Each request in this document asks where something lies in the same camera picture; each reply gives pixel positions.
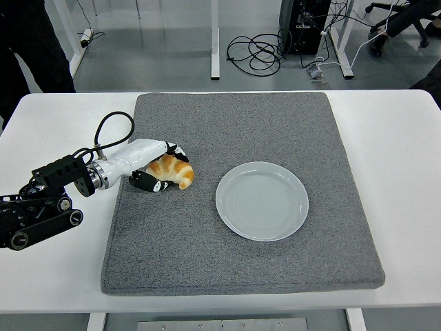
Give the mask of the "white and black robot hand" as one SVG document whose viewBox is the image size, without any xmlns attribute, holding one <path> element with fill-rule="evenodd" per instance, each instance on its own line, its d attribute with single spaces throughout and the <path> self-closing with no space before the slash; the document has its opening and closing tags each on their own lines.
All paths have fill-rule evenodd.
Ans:
<svg viewBox="0 0 441 331">
<path fill-rule="evenodd" d="M 101 188 L 109 188 L 128 176 L 135 188 L 159 192 L 172 184 L 188 188 L 194 171 L 183 150 L 174 143 L 137 139 L 101 162 Z"/>
</svg>

